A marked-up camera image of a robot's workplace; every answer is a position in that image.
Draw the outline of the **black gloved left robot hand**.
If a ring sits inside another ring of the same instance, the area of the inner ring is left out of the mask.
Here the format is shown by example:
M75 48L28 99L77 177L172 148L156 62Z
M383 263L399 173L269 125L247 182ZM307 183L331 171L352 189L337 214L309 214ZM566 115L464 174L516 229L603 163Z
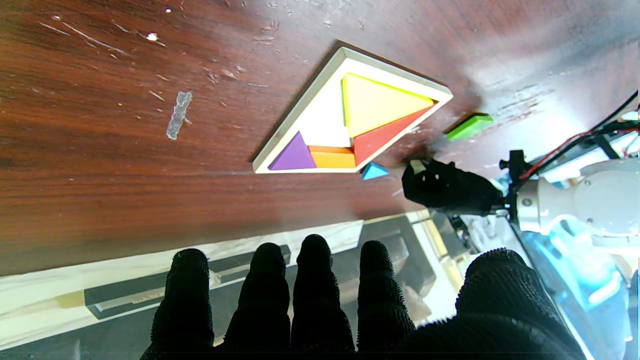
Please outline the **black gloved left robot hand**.
M454 162L411 160L401 182L407 200L442 214L484 217L506 209L502 191L487 178L457 168Z

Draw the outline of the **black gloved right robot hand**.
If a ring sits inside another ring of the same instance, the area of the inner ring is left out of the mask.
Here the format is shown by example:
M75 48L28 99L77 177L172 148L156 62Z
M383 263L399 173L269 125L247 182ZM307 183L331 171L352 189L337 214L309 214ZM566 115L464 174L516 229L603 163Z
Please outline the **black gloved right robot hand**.
M513 250L469 264L455 315L423 326L409 316L386 246L368 241L359 258L358 338L340 303L326 240L308 235L290 290L281 248L252 257L224 341L214 346L210 267L203 251L173 257L143 360L425 359L583 360L585 354L544 289Z

